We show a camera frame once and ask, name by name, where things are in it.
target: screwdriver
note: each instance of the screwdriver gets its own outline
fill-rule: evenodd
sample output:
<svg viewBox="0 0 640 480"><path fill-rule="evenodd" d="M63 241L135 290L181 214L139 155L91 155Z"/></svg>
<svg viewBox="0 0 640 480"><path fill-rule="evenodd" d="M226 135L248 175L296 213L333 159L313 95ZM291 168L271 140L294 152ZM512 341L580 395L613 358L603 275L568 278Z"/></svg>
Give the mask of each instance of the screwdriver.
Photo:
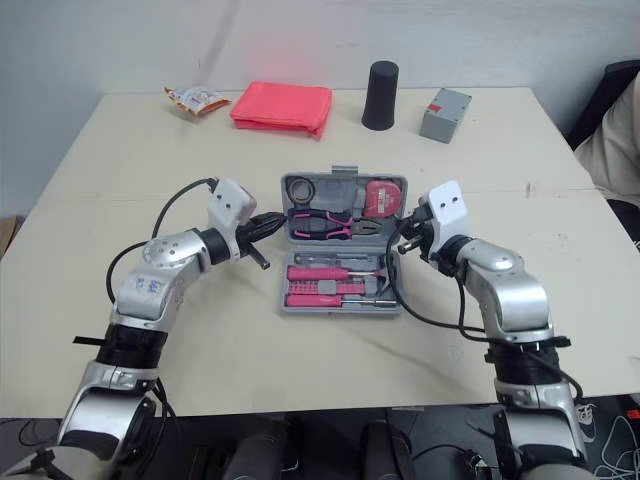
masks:
<svg viewBox="0 0 640 480"><path fill-rule="evenodd" d="M287 295L287 307L341 307L359 303L376 307L395 307L395 300L345 300L341 295Z"/></svg>
<svg viewBox="0 0 640 480"><path fill-rule="evenodd" d="M287 280L348 280L349 277L363 277L367 275L380 276L379 270L368 272L354 272L346 268L304 268L289 267L287 270Z"/></svg>
<svg viewBox="0 0 640 480"><path fill-rule="evenodd" d="M323 285L323 287L321 288L321 283L326 283L328 285ZM322 294L333 295L364 295L366 293L364 282L336 282L335 280L318 280L317 282L289 282L290 294L320 295L321 289L323 290Z"/></svg>

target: pink pliers handle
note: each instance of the pink pliers handle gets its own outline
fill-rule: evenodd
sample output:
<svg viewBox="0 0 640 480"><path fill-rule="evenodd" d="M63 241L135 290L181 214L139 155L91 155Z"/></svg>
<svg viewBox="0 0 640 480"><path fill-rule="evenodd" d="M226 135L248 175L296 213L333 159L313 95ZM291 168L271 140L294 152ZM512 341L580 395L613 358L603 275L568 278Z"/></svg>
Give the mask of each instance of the pink pliers handle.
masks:
<svg viewBox="0 0 640 480"><path fill-rule="evenodd" d="M319 230L317 232L298 230L296 228L293 230L293 235L295 237L304 238L305 240L348 240L351 238L351 226L353 225L353 217L349 213L335 213L328 210L317 210L313 208L309 208L306 210L295 210L294 212L294 222L302 218L324 218L331 223L340 225L340 227L338 228L334 228L331 230Z"/></svg>

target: black cable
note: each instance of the black cable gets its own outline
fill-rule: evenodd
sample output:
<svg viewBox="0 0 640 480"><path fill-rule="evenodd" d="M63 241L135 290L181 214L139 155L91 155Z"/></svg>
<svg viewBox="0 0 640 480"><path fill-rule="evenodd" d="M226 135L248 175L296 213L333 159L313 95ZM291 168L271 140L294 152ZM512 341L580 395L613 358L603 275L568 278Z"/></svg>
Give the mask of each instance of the black cable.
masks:
<svg viewBox="0 0 640 480"><path fill-rule="evenodd" d="M176 415L176 411L173 409L173 407L169 403L169 399L167 398L167 392L164 389L164 384L162 383L162 380L160 380L160 377L158 377L158 379L156 380L156 386L158 388L158 393L161 396L161 397L158 397L158 400L160 400L161 403L164 403L164 405L167 407L167 412L169 413L169 417L171 417L173 426L176 431L178 443L182 443L182 432L180 431L180 425L178 424L178 416Z"/></svg>
<svg viewBox="0 0 640 480"><path fill-rule="evenodd" d="M167 211L169 210L171 205L173 205L173 203L178 198L180 198L182 195L187 193L189 190L196 188L198 185L204 185L204 184L209 185L209 189L211 190L211 192L213 192L213 190L216 188L216 185L218 184L218 181L213 178L201 178L200 180L196 180L195 182L190 183L186 187L182 187L167 201L167 203L164 204L164 207L162 207L162 210L160 210L160 215L158 215L156 224L153 226L153 231L151 232L151 238L156 238L158 236L158 231L160 230L160 224L162 223L162 220L164 220L164 216L167 214Z"/></svg>
<svg viewBox="0 0 640 480"><path fill-rule="evenodd" d="M396 445L393 442L393 432L391 431L391 422L389 421L389 409L384 409L384 417L387 422L387 437L389 439L389 448L391 449L391 458L393 459L393 466L398 472L398 476L400 480L404 480L404 474L402 473L402 469L400 468L400 462L398 462L398 453L396 452Z"/></svg>
<svg viewBox="0 0 640 480"><path fill-rule="evenodd" d="M35 418L30 418L25 422L25 424L18 431L18 443L23 447L38 447L40 445L43 445L45 443L52 441L54 438L58 436L58 433L56 432L53 435L51 435L49 438L45 438L44 440L41 440L40 438L38 438L37 432L35 431L36 422L37 420ZM29 442L24 439L24 433L27 427L29 427L29 425L31 425L32 436L35 442Z"/></svg>
<svg viewBox="0 0 640 480"><path fill-rule="evenodd" d="M6 425L7 423L20 422L21 420L24 420L24 418L7 418L5 420L0 421L0 427L2 425Z"/></svg>
<svg viewBox="0 0 640 480"><path fill-rule="evenodd" d="M151 464L151 461L153 460L153 457L155 457L155 455L156 455L156 453L158 451L158 447L160 447L160 443L162 441L162 437L164 435L165 428L167 426L167 412L168 411L167 411L166 404L162 403L162 414L161 414L161 420L160 420L160 429L158 430L158 433L156 435L156 439L153 442L151 450L149 450L149 453L142 460L142 462L140 463L140 466L136 470L136 473L135 473L135 478L136 479L141 478L145 474L145 472L149 468L149 465Z"/></svg>
<svg viewBox="0 0 640 480"><path fill-rule="evenodd" d="M140 248L146 244L147 242L134 243L133 245L130 245L127 248L125 248L118 255L116 255L113 260L111 260L111 263L109 264L109 268L107 268L107 276L105 280L106 287L107 287L107 296L109 297L109 300L111 301L111 303L115 303L116 301L116 296L113 294L113 288L111 286L111 276L113 275L113 270L116 268L116 264L120 261L122 257L124 257L131 250L135 250L136 248Z"/></svg>
<svg viewBox="0 0 640 480"><path fill-rule="evenodd" d="M455 277L455 278L456 278L456 283L458 284L458 293L460 294L460 315L458 317L458 330L460 331L460 334L467 340L471 340L473 342L483 342L483 343L488 343L490 345L500 345L502 347L511 348L511 349L518 348L517 345L514 345L511 342L507 342L506 340L498 340L495 338L487 338L487 337L474 337L472 335L469 335L466 332L466 329L464 326L464 314L465 314L464 285L462 284L462 281L458 277ZM576 379L574 379L571 375L566 373L560 367L557 367L553 363L546 361L544 358L542 358L540 355L534 352L529 352L525 350L523 353L534 362L537 362L538 364L542 365L544 368L546 368L550 372L556 374L557 376L563 378L568 383L573 385L573 388L575 388L576 390L576 396L574 398L574 402L575 403L582 402L582 399L584 398L584 391L582 390L582 386L578 383Z"/></svg>
<svg viewBox="0 0 640 480"><path fill-rule="evenodd" d="M454 450L457 450L460 453L466 453L466 450L464 448L462 448L462 447L459 447L458 445L453 445L452 443L441 443L440 445L434 445L432 447L425 448L424 450L420 451L419 453L416 453L413 457L411 457L411 461L415 462L421 456L426 455L427 453L432 452L434 450L437 450L439 448L453 448Z"/></svg>
<svg viewBox="0 0 640 480"><path fill-rule="evenodd" d="M404 307L404 309L407 312L409 312L409 314L412 315L413 317L417 318L421 322L427 323L429 325L433 325L435 327L449 328L449 329L452 329L452 330L457 330L457 329L459 329L458 325L454 325L454 324L451 324L451 323L438 322L436 320L431 320L430 318L427 318L425 316L420 315L418 312L416 312L413 308L411 308L409 306L409 304L402 297L402 294L398 290L398 286L397 286L397 283L396 283L397 282L396 271L395 271L395 269L393 268L393 265L392 265L393 256L391 255L391 248L392 248L393 244L395 243L396 239L402 233L402 230L409 225L409 222L410 222L409 219L401 220L400 224L395 229L395 231L391 234L391 236L389 237L389 240L387 241L385 259L386 259L386 263L387 263L387 275L389 277L389 286L391 287L391 290L393 290L393 294L395 295L395 298L398 301L398 303L400 305L402 305ZM469 331L473 331L473 332L484 332L484 330L482 328L478 328L478 327L464 327L464 330L469 330Z"/></svg>

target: pink tape measure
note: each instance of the pink tape measure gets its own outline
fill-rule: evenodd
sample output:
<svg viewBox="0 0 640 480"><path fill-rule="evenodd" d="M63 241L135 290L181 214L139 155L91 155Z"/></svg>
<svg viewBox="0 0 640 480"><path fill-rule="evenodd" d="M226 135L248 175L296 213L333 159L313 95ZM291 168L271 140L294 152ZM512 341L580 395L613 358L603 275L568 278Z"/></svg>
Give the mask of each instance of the pink tape measure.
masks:
<svg viewBox="0 0 640 480"><path fill-rule="evenodd" d="M400 188L389 180L367 183L363 217L390 217L402 204Z"/></svg>

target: table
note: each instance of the table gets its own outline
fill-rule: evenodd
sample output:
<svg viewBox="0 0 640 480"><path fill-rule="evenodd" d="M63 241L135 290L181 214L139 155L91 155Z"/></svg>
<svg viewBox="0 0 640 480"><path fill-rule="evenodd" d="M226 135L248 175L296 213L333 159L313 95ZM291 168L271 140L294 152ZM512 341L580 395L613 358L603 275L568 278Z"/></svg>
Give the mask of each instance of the table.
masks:
<svg viewBox="0 0 640 480"><path fill-rule="evenodd" d="M450 179L472 231L514 249L545 286L556 333L574 346L561 365L587 395L640 391L636 319L640 255L528 88L473 96L449 145L417 135L433 89L398 92L396 124L360 125L362 91L336 91L321 141L235 130L226 109L204 118L164 95L105 95L0 264L0 416L62 416L110 312L104 273L148 238L166 199L190 181L231 177L281 208L280 177L333 164L409 179L408 206ZM237 98L238 93L231 93ZM161 233L206 226L205 189L178 201ZM251 260L215 267L187 292L160 362L180 415L427 405L495 400L484 346L453 331L393 319L283 315L283 233ZM416 255L402 259L409 302L455 321L455 283ZM137 262L126 257L115 285ZM473 300L468 323L480 324Z"/></svg>

